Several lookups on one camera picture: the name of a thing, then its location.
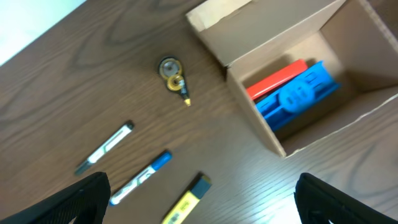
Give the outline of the red stapler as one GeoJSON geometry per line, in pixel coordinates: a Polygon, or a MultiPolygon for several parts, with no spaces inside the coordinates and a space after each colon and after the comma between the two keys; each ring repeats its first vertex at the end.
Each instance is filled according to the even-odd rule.
{"type": "Polygon", "coordinates": [[[288,66],[274,72],[268,77],[265,77],[261,81],[246,88],[246,93],[254,101],[282,86],[284,83],[300,75],[307,69],[308,66],[305,60],[298,59],[288,66]]]}

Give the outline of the blue plastic holder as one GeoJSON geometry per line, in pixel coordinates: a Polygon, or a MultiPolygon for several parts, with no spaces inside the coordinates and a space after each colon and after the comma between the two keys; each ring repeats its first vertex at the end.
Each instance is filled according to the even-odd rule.
{"type": "Polygon", "coordinates": [[[339,87],[323,66],[323,62],[319,61],[272,91],[256,103],[256,108],[271,130],[277,131],[339,87]]]}

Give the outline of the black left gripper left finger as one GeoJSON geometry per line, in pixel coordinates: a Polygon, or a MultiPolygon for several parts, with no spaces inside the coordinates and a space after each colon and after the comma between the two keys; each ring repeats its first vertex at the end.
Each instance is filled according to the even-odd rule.
{"type": "Polygon", "coordinates": [[[102,224],[110,196],[108,176],[95,172],[1,224],[102,224]]]}

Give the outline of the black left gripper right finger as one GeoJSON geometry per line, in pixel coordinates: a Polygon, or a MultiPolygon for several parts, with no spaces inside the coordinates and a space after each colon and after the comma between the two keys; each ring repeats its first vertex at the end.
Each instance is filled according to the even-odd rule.
{"type": "Polygon", "coordinates": [[[304,224],[397,224],[309,173],[300,175],[294,198],[304,224]]]}

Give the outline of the black yellow correction tape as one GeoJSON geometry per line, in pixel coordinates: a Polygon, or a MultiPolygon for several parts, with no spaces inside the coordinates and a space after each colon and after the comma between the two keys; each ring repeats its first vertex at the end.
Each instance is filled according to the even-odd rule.
{"type": "Polygon", "coordinates": [[[181,61],[174,56],[164,57],[158,67],[158,74],[163,79],[166,88],[178,94],[187,106],[191,105],[184,69],[181,61]]]}

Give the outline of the brown cardboard box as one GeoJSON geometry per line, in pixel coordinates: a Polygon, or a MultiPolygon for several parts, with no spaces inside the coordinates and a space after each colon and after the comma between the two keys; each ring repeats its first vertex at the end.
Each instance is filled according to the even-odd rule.
{"type": "Polygon", "coordinates": [[[397,96],[396,28],[362,0],[205,1],[186,15],[226,67],[229,89],[270,151],[287,157],[397,96]],[[323,62],[340,84],[273,131],[247,88],[288,64],[323,62]]]}

